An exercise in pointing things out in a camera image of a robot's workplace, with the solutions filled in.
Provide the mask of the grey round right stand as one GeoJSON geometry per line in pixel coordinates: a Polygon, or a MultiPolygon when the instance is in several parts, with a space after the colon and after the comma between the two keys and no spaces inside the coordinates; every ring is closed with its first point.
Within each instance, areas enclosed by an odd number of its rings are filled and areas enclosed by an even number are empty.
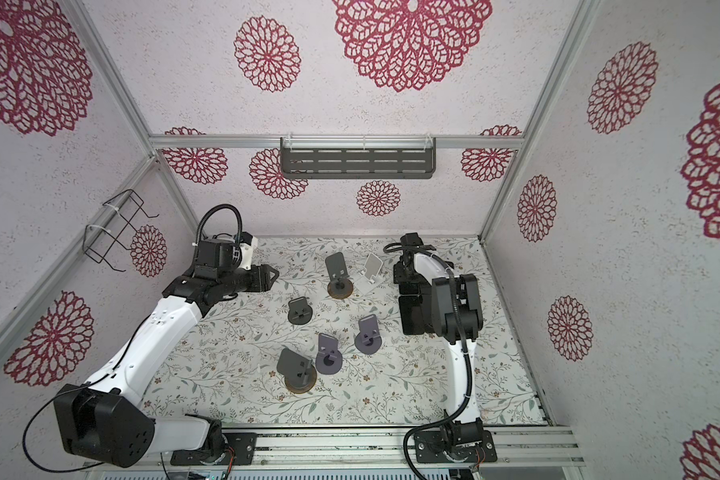
{"type": "Polygon", "coordinates": [[[358,321],[358,329],[359,331],[354,339],[356,349],[365,355],[377,353],[382,346],[377,316],[370,314],[361,318],[358,321]]]}

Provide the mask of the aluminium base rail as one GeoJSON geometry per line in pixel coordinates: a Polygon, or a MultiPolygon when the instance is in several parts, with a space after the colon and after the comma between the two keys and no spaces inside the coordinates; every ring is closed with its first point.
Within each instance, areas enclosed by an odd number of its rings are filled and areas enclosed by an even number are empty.
{"type": "Polygon", "coordinates": [[[226,433],[257,436],[252,461],[237,470],[402,468],[405,457],[421,468],[583,467],[585,460],[572,430],[559,426],[489,426],[486,445],[437,454],[434,439],[411,439],[408,426],[239,425],[226,433]]]}

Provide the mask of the grey round phone stand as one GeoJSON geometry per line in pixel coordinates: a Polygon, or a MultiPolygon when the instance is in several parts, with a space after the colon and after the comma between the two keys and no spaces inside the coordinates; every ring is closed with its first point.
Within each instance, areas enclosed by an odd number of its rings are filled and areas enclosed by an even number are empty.
{"type": "Polygon", "coordinates": [[[336,337],[319,333],[315,368],[321,375],[335,375],[343,366],[343,355],[336,337]]]}

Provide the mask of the black phone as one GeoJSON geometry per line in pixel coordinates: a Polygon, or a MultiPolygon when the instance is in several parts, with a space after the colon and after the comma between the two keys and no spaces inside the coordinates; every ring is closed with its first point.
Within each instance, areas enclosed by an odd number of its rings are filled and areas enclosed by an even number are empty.
{"type": "Polygon", "coordinates": [[[433,332],[431,320],[431,286],[428,283],[401,283],[398,305],[405,335],[433,332]]]}

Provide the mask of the dark grey wall shelf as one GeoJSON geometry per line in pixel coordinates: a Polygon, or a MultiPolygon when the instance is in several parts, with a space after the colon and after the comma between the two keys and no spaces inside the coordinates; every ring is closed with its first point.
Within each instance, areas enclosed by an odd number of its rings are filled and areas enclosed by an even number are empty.
{"type": "Polygon", "coordinates": [[[420,180],[436,170],[436,140],[280,139],[280,168],[289,180],[420,180]]]}

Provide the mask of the wooden base phone stand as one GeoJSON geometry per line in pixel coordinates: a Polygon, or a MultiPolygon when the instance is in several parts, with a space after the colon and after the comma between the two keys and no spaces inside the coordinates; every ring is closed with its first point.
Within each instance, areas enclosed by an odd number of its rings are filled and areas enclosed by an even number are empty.
{"type": "Polygon", "coordinates": [[[283,377],[287,390],[294,394],[310,391],[317,382],[317,370],[311,359],[284,347],[276,371],[283,377]]]}

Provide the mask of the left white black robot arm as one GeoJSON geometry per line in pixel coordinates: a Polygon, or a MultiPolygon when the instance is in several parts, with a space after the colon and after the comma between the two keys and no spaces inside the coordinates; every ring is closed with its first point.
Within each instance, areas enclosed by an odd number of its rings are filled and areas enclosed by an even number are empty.
{"type": "Polygon", "coordinates": [[[64,451],[128,468],[155,453],[190,452],[200,463],[227,451],[220,421],[199,415],[150,417],[140,405],[155,373],[185,335],[218,303],[240,292],[269,291],[279,273],[253,262],[258,240],[197,243],[191,266],[162,292],[129,341],[82,385],[65,385],[53,400],[64,451]]]}

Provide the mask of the back wooden base stand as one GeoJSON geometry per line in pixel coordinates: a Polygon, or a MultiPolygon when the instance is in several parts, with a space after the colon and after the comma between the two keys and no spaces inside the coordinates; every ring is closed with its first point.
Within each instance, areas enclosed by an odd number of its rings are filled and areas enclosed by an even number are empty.
{"type": "Polygon", "coordinates": [[[336,252],[326,257],[326,269],[329,275],[327,292],[330,297],[344,300],[353,293],[353,283],[342,252],[336,252]]]}

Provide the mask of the dark left phone stand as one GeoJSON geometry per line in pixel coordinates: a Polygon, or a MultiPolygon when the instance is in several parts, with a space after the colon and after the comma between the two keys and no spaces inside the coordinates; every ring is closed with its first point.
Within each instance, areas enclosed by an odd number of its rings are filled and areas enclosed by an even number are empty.
{"type": "Polygon", "coordinates": [[[308,324],[313,318],[313,308],[305,296],[297,297],[288,302],[288,321],[297,326],[308,324]]]}

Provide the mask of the clear acrylic phone stand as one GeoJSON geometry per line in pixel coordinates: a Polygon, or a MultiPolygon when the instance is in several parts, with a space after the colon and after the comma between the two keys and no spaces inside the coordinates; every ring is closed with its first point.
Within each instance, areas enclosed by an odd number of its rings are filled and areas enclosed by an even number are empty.
{"type": "Polygon", "coordinates": [[[383,264],[384,262],[377,255],[371,253],[367,256],[354,283],[359,295],[368,295],[382,284],[383,264]]]}

